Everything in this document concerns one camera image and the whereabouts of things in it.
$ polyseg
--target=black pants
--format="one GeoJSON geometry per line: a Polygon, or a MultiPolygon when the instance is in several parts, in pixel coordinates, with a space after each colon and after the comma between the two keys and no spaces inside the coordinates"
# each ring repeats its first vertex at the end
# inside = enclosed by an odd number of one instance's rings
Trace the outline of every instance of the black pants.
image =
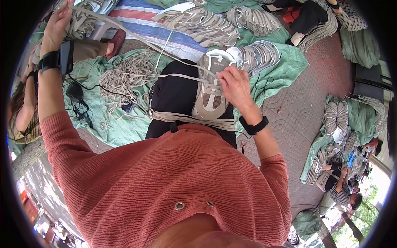
{"type": "MultiPolygon", "coordinates": [[[[179,73],[190,77],[198,77],[199,70],[196,67],[182,64],[178,61],[169,63],[161,74],[179,73]]],[[[192,116],[192,109],[196,102],[198,81],[183,77],[159,77],[151,92],[151,108],[154,111],[181,113],[192,116]]],[[[233,105],[229,104],[226,112],[219,119],[234,119],[233,105]]],[[[157,138],[171,130],[171,125],[185,124],[182,121],[176,123],[152,120],[146,133],[146,138],[157,138]]],[[[236,134],[234,131],[225,131],[215,127],[214,129],[227,143],[237,148],[236,134]]]]}
{"type": "MultiPolygon", "coordinates": [[[[341,172],[342,172],[342,163],[332,163],[331,164],[331,171],[332,174],[334,174],[337,177],[341,177],[341,172]]],[[[327,180],[327,182],[325,183],[325,192],[328,192],[332,186],[337,182],[338,180],[336,178],[334,178],[333,176],[330,176],[327,180]]]]}
{"type": "Polygon", "coordinates": [[[320,22],[328,21],[327,12],[314,1],[306,1],[301,4],[295,0],[276,0],[274,7],[288,8],[300,7],[299,16],[289,26],[293,32],[308,34],[320,22]]]}

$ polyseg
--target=red knit sweater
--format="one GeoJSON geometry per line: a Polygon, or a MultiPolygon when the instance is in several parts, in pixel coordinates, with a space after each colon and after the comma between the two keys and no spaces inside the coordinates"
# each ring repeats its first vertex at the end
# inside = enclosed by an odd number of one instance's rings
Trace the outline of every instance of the red knit sweater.
{"type": "Polygon", "coordinates": [[[258,170],[213,129],[196,124],[102,154],[79,137],[67,112],[40,127],[54,178],[91,247],[143,247],[196,213],[266,245],[287,240],[291,206],[282,155],[262,160],[258,170]],[[177,202],[185,208],[176,210],[177,202]]]}

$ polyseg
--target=sack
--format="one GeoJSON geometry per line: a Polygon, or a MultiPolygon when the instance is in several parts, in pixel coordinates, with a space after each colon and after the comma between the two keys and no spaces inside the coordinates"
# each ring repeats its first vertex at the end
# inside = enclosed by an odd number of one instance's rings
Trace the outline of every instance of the sack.
{"type": "Polygon", "coordinates": [[[289,7],[288,12],[283,15],[283,20],[286,23],[294,22],[295,19],[299,16],[300,7],[289,7]]]}
{"type": "Polygon", "coordinates": [[[316,185],[317,187],[319,187],[322,191],[325,192],[325,184],[328,181],[328,178],[330,176],[333,176],[334,178],[336,178],[337,180],[339,180],[339,177],[335,176],[334,174],[332,174],[331,171],[323,171],[323,173],[321,173],[321,175],[317,178],[316,181],[316,185]]]}

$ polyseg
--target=striped tarp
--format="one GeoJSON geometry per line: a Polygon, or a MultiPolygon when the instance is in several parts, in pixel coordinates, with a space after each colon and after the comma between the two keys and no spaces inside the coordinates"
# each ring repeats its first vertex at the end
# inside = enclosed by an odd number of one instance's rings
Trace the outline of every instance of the striped tarp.
{"type": "MultiPolygon", "coordinates": [[[[109,16],[115,17],[125,28],[161,48],[164,48],[170,37],[165,47],[167,52],[197,62],[208,48],[201,47],[199,42],[182,32],[173,31],[171,34],[171,30],[161,25],[162,21],[151,19],[162,10],[162,7],[149,4],[145,0],[120,0],[109,16]]],[[[109,29],[103,38],[112,38],[115,32],[115,29],[109,29]]]]}

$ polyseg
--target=red bag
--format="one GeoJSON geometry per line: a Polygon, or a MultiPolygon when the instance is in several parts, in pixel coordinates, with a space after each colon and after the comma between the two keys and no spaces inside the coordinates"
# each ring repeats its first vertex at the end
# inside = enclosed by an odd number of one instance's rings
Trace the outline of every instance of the red bag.
{"type": "Polygon", "coordinates": [[[283,15],[283,20],[287,23],[294,22],[295,19],[299,16],[300,7],[289,7],[288,12],[283,15]]]}

